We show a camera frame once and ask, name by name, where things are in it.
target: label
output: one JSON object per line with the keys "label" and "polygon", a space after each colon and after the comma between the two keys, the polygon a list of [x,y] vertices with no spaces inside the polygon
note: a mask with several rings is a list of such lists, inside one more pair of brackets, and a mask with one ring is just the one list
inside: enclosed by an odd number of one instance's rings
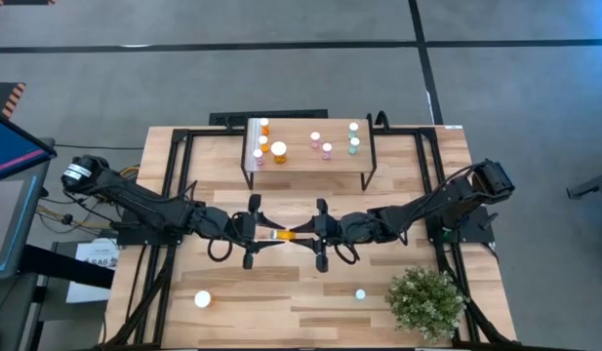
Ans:
{"label": "label", "polygon": [[77,180],[79,180],[82,177],[82,175],[78,174],[77,172],[70,171],[70,170],[64,171],[64,175],[65,176],[70,176],[70,177],[75,178]]}
{"label": "label", "polygon": [[77,166],[75,164],[70,164],[70,166],[68,166],[68,168],[72,171],[77,172],[78,174],[81,174],[82,176],[90,176],[92,174],[92,172],[86,170],[83,167]]}

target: white paper sign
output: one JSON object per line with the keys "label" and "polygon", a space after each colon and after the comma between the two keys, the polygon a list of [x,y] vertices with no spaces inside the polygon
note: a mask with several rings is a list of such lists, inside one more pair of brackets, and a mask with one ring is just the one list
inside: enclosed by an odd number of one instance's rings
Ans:
{"label": "white paper sign", "polygon": [[[87,261],[101,267],[116,269],[118,249],[109,239],[96,239],[90,244],[77,245],[75,259]],[[109,289],[91,287],[70,282],[66,303],[103,301],[109,299]]]}

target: computer screen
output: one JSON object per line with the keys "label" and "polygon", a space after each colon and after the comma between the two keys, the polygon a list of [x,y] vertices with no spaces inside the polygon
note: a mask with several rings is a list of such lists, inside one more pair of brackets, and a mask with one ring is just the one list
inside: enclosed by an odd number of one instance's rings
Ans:
{"label": "computer screen", "polygon": [[0,179],[56,156],[56,151],[0,115]]}

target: gray floor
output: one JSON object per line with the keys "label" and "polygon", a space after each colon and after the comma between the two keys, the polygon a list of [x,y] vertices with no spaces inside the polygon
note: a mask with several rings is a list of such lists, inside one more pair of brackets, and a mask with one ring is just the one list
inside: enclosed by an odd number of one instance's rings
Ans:
{"label": "gray floor", "polygon": [[[418,2],[427,40],[602,38],[602,0]],[[0,47],[414,38],[405,0],[60,0],[0,10]],[[429,55],[445,123],[464,125],[474,160],[501,161],[517,186],[495,208],[495,232],[519,339],[602,350],[602,200],[565,195],[602,173],[602,47]],[[392,123],[431,121],[416,49],[0,55],[0,81],[27,84],[14,121],[62,143],[138,146],[148,126],[202,125],[220,111],[328,108],[337,118],[383,109]],[[61,149],[49,177],[86,152],[114,168],[140,158]],[[57,181],[47,187],[60,197]],[[84,238],[35,225],[30,241]],[[94,339],[99,321],[81,328]],[[82,333],[49,329],[41,349],[89,345],[75,342]]]}

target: potted plant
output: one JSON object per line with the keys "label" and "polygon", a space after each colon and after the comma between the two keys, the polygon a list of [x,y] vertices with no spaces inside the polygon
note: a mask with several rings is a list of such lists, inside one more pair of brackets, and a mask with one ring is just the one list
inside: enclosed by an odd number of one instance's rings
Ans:
{"label": "potted plant", "polygon": [[432,343],[455,334],[465,309],[465,297],[446,272],[422,267],[393,277],[385,301],[396,316],[397,329],[418,329]]}

